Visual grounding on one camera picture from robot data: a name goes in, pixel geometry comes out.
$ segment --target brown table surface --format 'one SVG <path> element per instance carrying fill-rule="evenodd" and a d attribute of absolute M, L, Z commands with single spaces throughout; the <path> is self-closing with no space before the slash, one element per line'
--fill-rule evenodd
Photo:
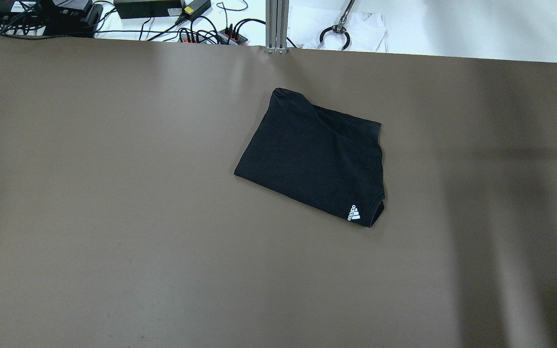
<path fill-rule="evenodd" d="M 382 123 L 371 229 L 233 175 Z M 0 348 L 557 347 L 557 64 L 0 38 Z"/>

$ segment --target metal bracket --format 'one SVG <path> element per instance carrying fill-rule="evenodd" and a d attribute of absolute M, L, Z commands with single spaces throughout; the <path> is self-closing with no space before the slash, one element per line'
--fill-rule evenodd
<path fill-rule="evenodd" d="M 287 19 L 289 0 L 265 1 L 265 50 L 287 53 Z"/>

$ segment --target white cloth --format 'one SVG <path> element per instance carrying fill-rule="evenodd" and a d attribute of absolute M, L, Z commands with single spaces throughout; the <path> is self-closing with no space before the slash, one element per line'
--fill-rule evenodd
<path fill-rule="evenodd" d="M 301 48 L 318 48 L 319 34 L 338 23 L 345 9 L 329 10 L 305 6 L 290 6 L 287 37 Z M 386 26 L 381 13 L 357 13 L 353 10 L 345 24 L 351 44 L 345 51 L 386 52 Z M 340 50 L 345 35 L 328 31 L 321 49 Z"/>

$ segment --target folded black shorts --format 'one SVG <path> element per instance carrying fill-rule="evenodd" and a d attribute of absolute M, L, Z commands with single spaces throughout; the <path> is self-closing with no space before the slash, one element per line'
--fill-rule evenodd
<path fill-rule="evenodd" d="M 371 227 L 384 210 L 380 128 L 276 88 L 234 174 Z"/>

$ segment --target white logo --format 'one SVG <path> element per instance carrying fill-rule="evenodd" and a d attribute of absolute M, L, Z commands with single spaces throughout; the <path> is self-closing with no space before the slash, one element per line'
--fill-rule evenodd
<path fill-rule="evenodd" d="M 358 212 L 358 208 L 356 205 L 352 205 L 352 209 L 350 210 L 350 215 L 347 216 L 347 221 L 358 220 L 360 218 L 360 213 Z"/>

